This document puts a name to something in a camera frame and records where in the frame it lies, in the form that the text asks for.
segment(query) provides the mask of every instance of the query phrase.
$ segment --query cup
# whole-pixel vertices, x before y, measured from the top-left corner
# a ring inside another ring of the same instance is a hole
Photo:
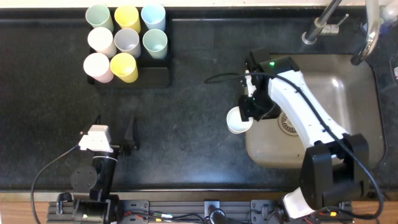
[[[90,31],[87,41],[96,52],[105,54],[108,58],[116,55],[112,32],[105,27],[97,27]]]
[[[115,55],[111,60],[111,70],[126,83],[132,83],[138,78],[136,59],[131,54]]]
[[[83,69],[86,74],[95,78],[101,83],[110,82],[113,73],[109,67],[109,59],[101,53],[93,53],[85,59]]]
[[[141,54],[138,33],[130,28],[119,30],[114,36],[114,44],[123,53],[131,54],[138,58]]]
[[[118,22],[119,26],[124,28],[131,28],[137,33],[141,31],[141,25],[139,23],[139,13],[134,6],[120,6],[114,12],[114,19]]]
[[[249,130],[253,124],[253,118],[249,118],[249,121],[242,121],[239,107],[235,106],[226,115],[226,123],[232,133],[240,134]]]
[[[161,4],[144,6],[141,10],[142,20],[148,29],[166,29],[166,10]]]
[[[154,59],[163,59],[167,55],[167,35],[158,29],[148,30],[142,38],[144,47]]]
[[[87,9],[86,20],[94,28],[105,27],[113,32],[113,22],[108,7],[94,5]]]

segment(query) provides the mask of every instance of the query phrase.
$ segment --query black tray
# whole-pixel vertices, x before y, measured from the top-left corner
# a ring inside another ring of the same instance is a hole
[[[113,20],[113,37],[121,30],[119,24],[114,19],[114,12],[116,8],[109,8]],[[166,15],[166,30],[164,31],[167,35],[167,56],[164,59],[153,59],[144,45],[142,44],[142,37],[148,31],[145,22],[141,18],[141,9],[138,9],[139,19],[141,23],[141,31],[139,33],[139,42],[141,44],[141,55],[136,58],[138,78],[132,83],[126,83],[117,76],[109,83],[101,83],[95,80],[93,77],[87,75],[87,82],[90,85],[95,85],[100,88],[165,88],[170,85],[171,72],[171,48],[170,48],[170,25],[169,16]],[[89,54],[95,53],[96,51],[90,47]]]

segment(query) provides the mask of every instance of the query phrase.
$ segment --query faucet base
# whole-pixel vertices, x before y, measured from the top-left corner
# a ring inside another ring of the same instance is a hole
[[[313,44],[315,44],[315,42],[317,41],[317,39],[315,38],[315,40],[313,40],[313,41],[307,40],[307,39],[305,38],[305,35],[306,35],[306,34],[307,34],[307,32],[304,32],[303,35],[301,36],[301,39],[303,40],[304,44],[307,44],[307,45],[313,45]]]

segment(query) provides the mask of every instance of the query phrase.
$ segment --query faucet spout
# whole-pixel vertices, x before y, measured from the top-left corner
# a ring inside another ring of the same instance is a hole
[[[368,17],[368,33],[365,46],[351,58],[353,65],[359,65],[373,51],[380,33],[380,10],[378,0],[365,0],[366,14]]]

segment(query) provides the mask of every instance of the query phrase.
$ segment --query stainless steel sink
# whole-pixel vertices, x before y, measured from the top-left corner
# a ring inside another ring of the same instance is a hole
[[[272,58],[287,55],[272,55]],[[361,133],[369,143],[369,165],[384,154],[384,140],[372,68],[353,66],[351,55],[289,55],[304,74],[311,92],[328,114],[350,134]],[[305,149],[289,118],[254,122],[246,132],[250,157],[266,167],[301,167]]]

